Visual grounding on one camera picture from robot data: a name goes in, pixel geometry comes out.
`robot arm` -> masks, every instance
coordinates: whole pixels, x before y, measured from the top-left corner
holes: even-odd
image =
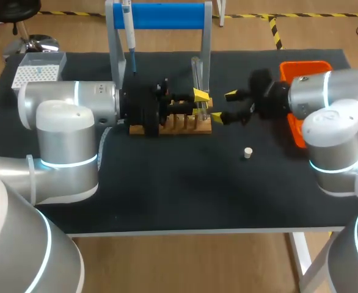
[[[240,93],[226,98],[240,99]],[[302,136],[319,187],[332,196],[358,196],[358,70],[302,76],[291,86],[273,82],[268,70],[257,70],[244,96],[254,100],[262,118],[291,112],[304,119]]]
[[[90,109],[45,101],[36,111],[40,159],[0,157],[0,179],[27,201],[71,203],[98,188],[94,117]]]

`table leg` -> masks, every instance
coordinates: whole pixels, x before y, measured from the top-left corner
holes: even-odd
[[[332,241],[336,235],[332,236],[323,249],[319,252],[311,266],[307,269],[306,273],[300,278],[299,287],[301,293],[314,293],[317,288],[327,277],[327,255]]]
[[[289,238],[293,249],[294,261],[296,263],[299,278],[301,279],[312,263],[305,234],[304,232],[293,232],[289,233]]]
[[[220,26],[224,26],[225,20],[225,6],[227,5],[227,0],[221,0],[221,9],[219,9],[220,14]]]

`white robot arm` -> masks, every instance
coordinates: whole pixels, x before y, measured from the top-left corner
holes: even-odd
[[[75,243],[0,180],[0,292],[81,293]]]
[[[0,157],[0,179],[28,202],[71,203],[98,188],[95,121],[90,109],[65,101],[37,107],[40,159]]]
[[[289,91],[293,115],[320,188],[336,197],[358,196],[358,70],[296,78]]]

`wooden floor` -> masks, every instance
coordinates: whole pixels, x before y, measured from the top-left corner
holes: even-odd
[[[104,1],[43,0],[42,10],[104,12]],[[227,13],[358,13],[358,0],[227,0]],[[104,19],[36,16],[30,33],[56,37],[63,51],[107,52]],[[279,18],[277,28],[287,49],[342,48],[358,67],[358,18]],[[137,31],[138,51],[191,51],[200,32]],[[13,39],[0,25],[1,51]],[[275,49],[267,21],[227,19],[213,27],[213,50]],[[327,233],[307,233],[312,258]],[[86,265],[83,293],[92,292],[297,292],[295,270],[283,234],[153,236],[77,239]],[[318,292],[329,292],[324,285]]]

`small white cap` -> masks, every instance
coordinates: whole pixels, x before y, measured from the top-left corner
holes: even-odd
[[[251,157],[252,154],[252,148],[245,148],[244,149],[244,157],[246,159],[249,159]]]
[[[45,101],[37,109],[37,128],[49,132],[70,132],[95,124],[93,113],[82,106],[64,101]]]

